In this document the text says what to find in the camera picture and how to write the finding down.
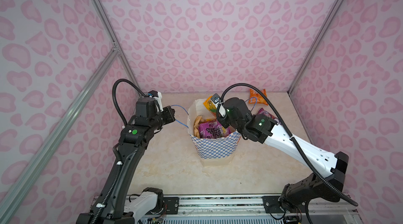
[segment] orange snack package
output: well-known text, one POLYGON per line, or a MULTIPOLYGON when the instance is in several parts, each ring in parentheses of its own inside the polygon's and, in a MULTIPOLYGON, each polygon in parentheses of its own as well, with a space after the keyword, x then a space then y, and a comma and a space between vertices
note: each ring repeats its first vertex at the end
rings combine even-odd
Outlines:
MULTIPOLYGON (((249 103, 250 103, 250 104, 254 104, 254 103, 255 103, 255 99, 254 99, 253 97, 256 97, 256 98, 258 99, 258 103, 259 103, 259 104, 269 105, 269 104, 264 100, 264 98, 263 98, 262 96, 260 96, 258 93, 256 93, 256 91, 254 91, 253 89, 250 89, 250 92, 251 92, 251 95, 250 95, 250 98, 249 98, 249 103)), ((265 89, 262 90, 262 92, 263 92, 263 94, 264 94, 265 96, 267 96, 265 89)))

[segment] black cable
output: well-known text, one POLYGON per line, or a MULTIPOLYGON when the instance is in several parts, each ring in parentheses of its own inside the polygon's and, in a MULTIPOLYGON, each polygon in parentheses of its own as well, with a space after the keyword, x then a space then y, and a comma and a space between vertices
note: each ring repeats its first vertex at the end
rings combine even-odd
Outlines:
MULTIPOLYGON (((122 162, 122 158, 120 157, 120 153, 119 151, 116 149, 116 147, 119 145, 119 143, 117 143, 113 148, 113 154, 115 154, 116 160, 115 162, 122 162)), ((115 177, 113 178, 112 183, 110 184, 110 187, 108 189, 108 191, 105 193, 103 200, 101 202, 102 205, 106 205, 106 203, 108 203, 108 199, 111 196, 113 190, 115 189, 116 183, 118 182, 119 179, 119 175, 120 172, 122 171, 122 165, 117 165, 116 166, 116 170, 115 170, 115 177)), ((103 212, 104 207, 99 207, 97 212, 95 213, 95 215, 92 217, 90 224, 95 224, 98 220, 98 218, 101 216, 102 212, 103 212)))
MULTIPOLYGON (((270 102, 270 100, 263 94, 263 92, 261 92, 258 88, 256 88, 255 86, 252 86, 250 84, 247 83, 236 83, 233 84, 231 86, 229 86, 223 93, 221 96, 221 102, 224 101, 224 96, 225 94, 232 88, 237 87, 237 86, 246 86, 249 87, 253 90, 255 90, 260 96, 262 96, 264 98, 264 100, 269 104, 270 108, 273 110, 273 112, 276 114, 277 118, 279 119, 281 125, 284 127, 284 130, 287 132, 288 136, 290 137, 290 140, 294 143, 295 147, 297 148, 298 152, 300 153, 301 157, 303 158, 303 160, 305 161, 305 163, 308 165, 308 167, 312 170, 312 172, 323 182, 323 184, 325 184, 325 186, 327 186, 331 191, 333 191, 338 197, 340 197, 341 199, 347 201, 348 203, 350 203, 353 206, 358 206, 358 203, 355 202, 353 199, 351 199, 350 197, 348 197, 347 195, 345 195, 344 193, 340 192, 340 190, 338 190, 335 186, 333 186, 332 184, 330 184, 329 181, 327 181, 322 174, 320 174, 320 172, 318 172, 318 170, 316 170, 316 168, 312 165, 311 161, 307 158, 307 156, 305 155, 304 151, 301 149, 299 143, 297 142, 297 140, 293 137, 293 134, 291 133, 291 131, 288 129, 287 125, 285 124, 284 120, 282 119, 282 117, 280 116, 279 112, 276 110, 276 108, 273 106, 273 104, 270 102)), ((220 106, 221 104, 219 103, 217 105, 217 111, 220 110, 220 106)), ((226 119, 227 114, 225 114, 225 116, 223 118, 220 118, 219 113, 217 113, 217 119, 218 120, 224 120, 226 119)))
POLYGON ((131 81, 129 81, 127 79, 119 79, 119 80, 115 81, 115 83, 113 84, 113 87, 112 87, 112 101, 113 101, 115 109, 118 112, 120 118, 122 118, 123 124, 126 126, 127 125, 126 118, 124 117, 122 111, 120 110, 119 105, 118 105, 118 101, 116 100, 116 88, 118 87, 118 84, 121 83, 121 82, 126 82, 126 83, 130 84, 142 96, 146 97, 146 95, 143 93, 143 91, 141 91, 141 89, 139 89, 136 85, 134 85, 134 83, 132 83, 131 81))
POLYGON ((282 220, 284 218, 284 216, 285 216, 285 211, 284 211, 283 216, 281 218, 276 218, 276 217, 274 217, 272 215, 272 211, 271 211, 272 206, 274 206, 274 205, 269 205, 269 214, 270 214, 270 216, 275 220, 282 220))
POLYGON ((306 218, 308 219, 309 224, 313 224, 311 217, 309 216, 309 209, 308 209, 309 201, 311 201, 311 200, 308 200, 305 202, 305 214, 306 214, 306 218))
POLYGON ((139 195, 139 194, 135 194, 135 193, 134 193, 134 194, 130 194, 130 195, 129 195, 129 197, 128 197, 128 201, 129 201, 129 202, 131 202, 131 200, 130 200, 130 197, 131 197, 131 196, 137 196, 137 197, 140 197, 140 195, 139 195))

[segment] heart patterned wallpaper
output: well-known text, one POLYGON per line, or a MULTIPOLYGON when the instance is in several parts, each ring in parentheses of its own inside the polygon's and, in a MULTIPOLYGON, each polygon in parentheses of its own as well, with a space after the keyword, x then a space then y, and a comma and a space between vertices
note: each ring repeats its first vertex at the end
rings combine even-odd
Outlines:
POLYGON ((315 144, 350 156, 366 224, 403 218, 403 0, 347 0, 291 97, 315 144))
MULTIPOLYGON (((120 78, 128 76, 117 59, 10 223, 75 223, 80 213, 89 210, 115 160, 112 146, 119 140, 123 122, 113 106, 112 86, 120 78)), ((130 118, 137 101, 134 89, 120 83, 116 98, 130 118)))
POLYGON ((288 90, 333 2, 102 0, 139 85, 161 92, 288 90))
POLYGON ((112 48, 89 0, 0 0, 0 198, 112 48))

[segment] checkered bag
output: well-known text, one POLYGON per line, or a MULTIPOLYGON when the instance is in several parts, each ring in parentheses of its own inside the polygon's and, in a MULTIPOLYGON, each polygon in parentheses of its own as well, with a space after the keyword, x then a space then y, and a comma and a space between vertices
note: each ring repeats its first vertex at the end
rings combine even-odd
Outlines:
POLYGON ((203 159, 228 157, 237 148, 241 137, 238 131, 232 132, 227 137, 216 139, 197 138, 191 134, 189 135, 192 138, 199 156, 203 159))

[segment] grape candy bag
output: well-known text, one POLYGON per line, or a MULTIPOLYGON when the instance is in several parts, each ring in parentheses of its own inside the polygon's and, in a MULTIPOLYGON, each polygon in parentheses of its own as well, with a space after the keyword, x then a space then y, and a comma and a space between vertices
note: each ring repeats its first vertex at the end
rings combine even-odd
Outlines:
POLYGON ((231 134, 229 128, 224 128, 217 120, 199 124, 200 138, 220 138, 231 134))

